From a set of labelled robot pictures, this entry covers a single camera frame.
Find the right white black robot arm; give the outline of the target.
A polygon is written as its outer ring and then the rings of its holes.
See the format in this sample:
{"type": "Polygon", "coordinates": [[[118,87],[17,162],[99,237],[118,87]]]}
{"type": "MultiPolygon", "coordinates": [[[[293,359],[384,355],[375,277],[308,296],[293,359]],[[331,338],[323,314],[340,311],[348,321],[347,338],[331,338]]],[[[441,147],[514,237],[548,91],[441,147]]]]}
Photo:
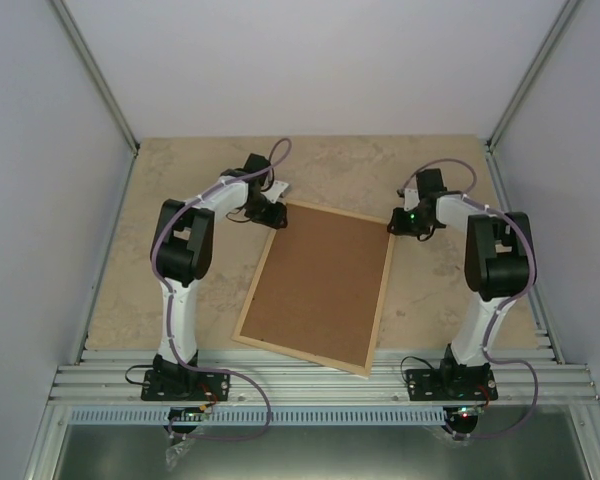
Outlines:
{"type": "Polygon", "coordinates": [[[444,184],[441,170],[423,168],[411,176],[414,190],[399,191],[402,207],[393,210],[387,231],[424,242],[436,231],[453,227],[465,235],[464,277],[473,292],[466,320],[447,345],[436,369],[408,370],[407,382],[436,390],[451,399],[474,393],[496,396],[489,356],[504,318],[536,281],[536,261],[529,218],[504,213],[444,184]]]}

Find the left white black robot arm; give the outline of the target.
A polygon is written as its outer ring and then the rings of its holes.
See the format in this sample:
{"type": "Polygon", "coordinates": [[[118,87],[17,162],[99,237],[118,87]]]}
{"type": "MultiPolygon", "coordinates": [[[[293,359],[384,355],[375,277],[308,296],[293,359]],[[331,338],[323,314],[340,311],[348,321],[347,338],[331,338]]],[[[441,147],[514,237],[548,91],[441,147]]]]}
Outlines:
{"type": "Polygon", "coordinates": [[[285,228],[287,207],[281,198],[289,184],[272,179],[275,166],[271,156],[252,153],[243,167],[224,171],[204,192],[163,203],[150,251],[162,291],[163,334],[145,388],[167,389],[177,399],[198,390],[196,305],[212,262],[215,225],[240,210],[249,223],[285,228]]]}

